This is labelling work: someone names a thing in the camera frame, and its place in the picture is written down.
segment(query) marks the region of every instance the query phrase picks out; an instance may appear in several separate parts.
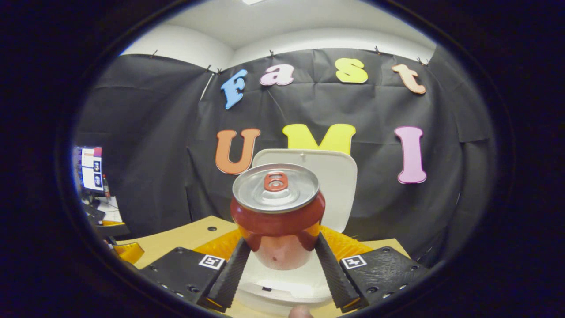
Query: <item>can lid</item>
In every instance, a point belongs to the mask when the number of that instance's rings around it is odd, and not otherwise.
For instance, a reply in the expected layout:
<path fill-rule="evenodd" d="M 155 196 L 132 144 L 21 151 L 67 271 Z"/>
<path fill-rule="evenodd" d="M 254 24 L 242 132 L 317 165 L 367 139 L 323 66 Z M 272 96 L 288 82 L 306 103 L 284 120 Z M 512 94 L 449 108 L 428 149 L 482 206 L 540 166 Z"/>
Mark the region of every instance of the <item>can lid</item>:
<path fill-rule="evenodd" d="M 312 202 L 320 186 L 309 169 L 295 164 L 266 164 L 240 174 L 233 197 L 243 207 L 263 213 L 290 212 Z"/>

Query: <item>letter f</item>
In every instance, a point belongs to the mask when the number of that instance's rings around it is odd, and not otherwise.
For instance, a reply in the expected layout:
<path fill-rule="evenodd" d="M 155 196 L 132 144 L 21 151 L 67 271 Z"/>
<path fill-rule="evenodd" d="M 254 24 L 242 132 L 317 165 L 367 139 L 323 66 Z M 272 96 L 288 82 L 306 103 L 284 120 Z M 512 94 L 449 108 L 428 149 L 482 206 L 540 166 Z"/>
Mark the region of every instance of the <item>letter f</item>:
<path fill-rule="evenodd" d="M 230 109 L 243 98 L 244 95 L 237 90 L 242 90 L 245 87 L 245 81 L 242 78 L 245 75 L 247 75 L 247 71 L 240 70 L 220 87 L 225 93 L 226 109 Z"/>

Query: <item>red soda can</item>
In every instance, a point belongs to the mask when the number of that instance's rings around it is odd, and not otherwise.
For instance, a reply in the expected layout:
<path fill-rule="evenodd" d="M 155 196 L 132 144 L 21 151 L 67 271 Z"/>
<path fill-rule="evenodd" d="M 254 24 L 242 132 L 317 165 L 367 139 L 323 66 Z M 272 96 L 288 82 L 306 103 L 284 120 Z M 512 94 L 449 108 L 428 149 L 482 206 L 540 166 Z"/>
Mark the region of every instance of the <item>red soda can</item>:
<path fill-rule="evenodd" d="M 312 171 L 294 164 L 261 165 L 240 174 L 232 190 L 232 218 L 263 265 L 289 270 L 308 262 L 325 210 Z"/>

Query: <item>pink letter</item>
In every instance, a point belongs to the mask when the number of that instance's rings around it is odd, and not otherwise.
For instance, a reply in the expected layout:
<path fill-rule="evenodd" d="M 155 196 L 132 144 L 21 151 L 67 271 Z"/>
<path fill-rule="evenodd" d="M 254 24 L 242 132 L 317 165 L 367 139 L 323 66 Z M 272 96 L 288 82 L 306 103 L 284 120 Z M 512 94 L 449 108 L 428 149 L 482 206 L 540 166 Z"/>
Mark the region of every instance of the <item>pink letter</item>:
<path fill-rule="evenodd" d="M 294 80 L 292 78 L 292 72 L 294 72 L 294 66 L 288 64 L 279 64 L 271 66 L 267 69 L 267 73 L 261 77 L 259 83 L 261 85 L 288 85 Z"/>
<path fill-rule="evenodd" d="M 398 127 L 394 133 L 402 143 L 402 172 L 398 175 L 400 183 L 422 183 L 426 174 L 422 170 L 422 153 L 420 137 L 422 130 L 418 127 Z"/>

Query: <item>pull tab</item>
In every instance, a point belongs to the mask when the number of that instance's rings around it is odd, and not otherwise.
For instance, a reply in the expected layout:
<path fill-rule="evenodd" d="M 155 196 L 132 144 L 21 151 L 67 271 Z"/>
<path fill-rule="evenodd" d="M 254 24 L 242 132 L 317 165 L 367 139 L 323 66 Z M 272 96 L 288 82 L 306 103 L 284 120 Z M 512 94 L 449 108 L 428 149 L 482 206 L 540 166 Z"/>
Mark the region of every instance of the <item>pull tab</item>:
<path fill-rule="evenodd" d="M 264 187 L 267 191 L 282 191 L 288 187 L 288 178 L 282 172 L 269 173 L 265 176 Z"/>

